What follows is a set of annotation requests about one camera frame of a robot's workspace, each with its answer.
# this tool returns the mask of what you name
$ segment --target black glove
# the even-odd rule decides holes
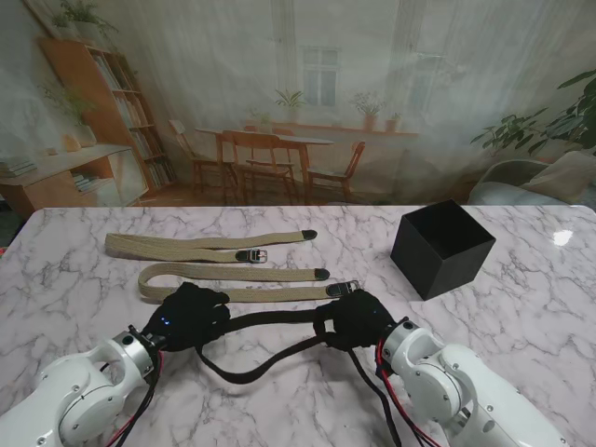
[[[358,290],[317,307],[315,332],[325,332],[325,320],[333,320],[335,333],[328,345],[346,351],[356,346],[375,345],[395,321],[381,302],[367,291]]]
[[[184,282],[157,308],[142,333],[165,337],[165,351],[202,347],[222,334],[222,326],[230,319],[225,306],[229,301],[225,293]]]

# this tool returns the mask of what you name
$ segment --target wooden chair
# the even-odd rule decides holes
[[[232,143],[232,148],[234,150],[234,168],[237,171],[238,184],[245,204],[248,202],[245,175],[250,174],[253,179],[253,196],[255,195],[254,178],[262,176],[281,179],[286,188],[288,200],[290,201],[290,204],[293,205],[291,201],[290,179],[288,177],[290,170],[287,166],[283,166],[285,164],[276,161],[275,149],[283,147],[283,143],[277,135],[226,130],[223,133],[223,137]],[[269,160],[260,161],[251,158],[246,160],[248,163],[247,165],[241,165],[238,161],[238,147],[250,148],[251,156],[254,156],[255,150],[266,150],[269,153]]]
[[[315,185],[315,179],[329,180],[332,182],[339,182],[342,185],[344,191],[344,197],[347,202],[352,199],[352,192],[350,191],[350,179],[356,172],[356,166],[360,161],[362,152],[364,152],[364,142],[354,142],[352,144],[352,159],[344,174],[337,174],[333,172],[326,172],[323,170],[309,169],[308,170],[308,192],[309,195],[313,196],[313,187]]]
[[[178,144],[182,148],[184,154],[188,157],[188,159],[191,161],[191,163],[193,165],[193,185],[192,185],[193,194],[195,193],[197,184],[199,186],[200,192],[203,193],[205,191],[205,186],[210,187],[210,185],[208,185],[207,182],[203,182],[203,167],[215,167],[215,168],[217,168],[216,172],[220,173],[221,172],[220,163],[218,163],[216,160],[208,160],[208,159],[204,159],[204,158],[199,158],[198,155],[195,154],[192,146],[190,145],[190,142],[188,141],[188,139],[186,138],[186,135],[184,134],[186,132],[186,129],[184,128],[184,124],[181,121],[179,121],[177,119],[171,119],[169,121],[169,125],[176,136],[176,141],[178,142]],[[234,197],[236,197],[237,177],[236,177],[236,173],[234,172],[234,169],[232,167],[232,162],[224,162],[223,165],[225,168],[226,175],[222,179],[222,183],[220,186],[212,186],[212,187],[215,187],[215,188],[220,187],[220,188],[223,188],[224,190],[231,189],[232,193],[234,194]],[[226,184],[227,177],[229,177],[230,186],[227,186],[227,184]]]
[[[247,132],[256,132],[257,128],[256,126],[245,126],[244,129]],[[273,133],[276,135],[288,135],[288,136],[295,136],[294,132],[292,132],[289,129],[282,129],[282,128],[273,128]],[[284,163],[284,162],[278,162],[278,166],[281,166],[283,168],[288,168],[290,170],[290,182],[291,182],[291,188],[293,189],[294,195],[296,196],[296,200],[300,200],[300,197],[298,195],[298,186],[296,186],[296,181],[294,180],[294,164],[291,162],[291,155],[290,155],[290,149],[288,149],[286,147],[286,153],[288,155],[288,162]],[[254,151],[251,151],[251,159],[254,160]],[[251,187],[252,187],[252,196],[254,196],[254,183],[255,183],[255,179],[254,176],[251,176]]]

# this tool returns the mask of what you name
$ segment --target black belt tip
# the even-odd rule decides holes
[[[315,279],[318,281],[324,281],[325,279],[329,279],[331,273],[326,268],[316,268],[315,269]]]
[[[302,230],[302,237],[305,240],[312,240],[317,237],[317,232],[315,230]]]

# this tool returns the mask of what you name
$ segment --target red cable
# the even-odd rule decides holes
[[[161,372],[164,369],[164,355],[161,351],[157,351],[157,354],[159,355],[159,376],[161,376]],[[127,423],[125,425],[123,425],[115,434],[114,436],[108,441],[108,443],[105,445],[105,447],[110,447],[112,444],[114,444],[118,438],[120,438],[120,435],[122,433],[124,433],[124,430],[127,429],[127,427],[130,425],[130,423],[132,422],[132,419],[134,419],[134,415],[132,415],[130,417],[130,419],[127,421]]]
[[[380,340],[379,344],[376,347],[376,364],[379,367],[383,364],[383,361],[381,359],[381,349],[383,347],[384,342],[385,342],[384,340]],[[387,376],[387,373],[384,369],[381,369],[381,377],[383,379],[383,383],[385,384],[385,387],[387,388],[387,391],[389,391],[389,395],[391,396],[393,403],[397,407],[398,412],[400,412],[401,417],[406,421],[406,423],[410,427],[412,427],[412,429],[416,433],[418,433],[418,435],[422,436],[425,440],[430,442],[432,445],[434,445],[435,447],[440,447],[440,444],[438,442],[436,442],[435,440],[430,438],[424,431],[422,431],[422,429],[419,426],[417,426],[413,422],[412,419],[410,419],[410,416],[408,416],[408,414],[405,412],[405,410],[401,406],[400,400],[398,399],[398,395],[396,394],[395,390],[393,389],[393,386],[391,386],[391,384],[389,383],[389,377]]]

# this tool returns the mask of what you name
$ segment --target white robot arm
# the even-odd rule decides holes
[[[2,445],[76,446],[100,435],[114,422],[130,392],[142,386],[144,376],[154,369],[140,335],[131,329],[88,352],[50,363],[39,373],[33,394],[0,417]],[[97,366],[114,362],[123,372],[117,384]]]
[[[451,447],[564,447],[567,442],[519,390],[471,349],[444,345],[409,320],[386,338],[382,357],[414,408],[437,422]]]

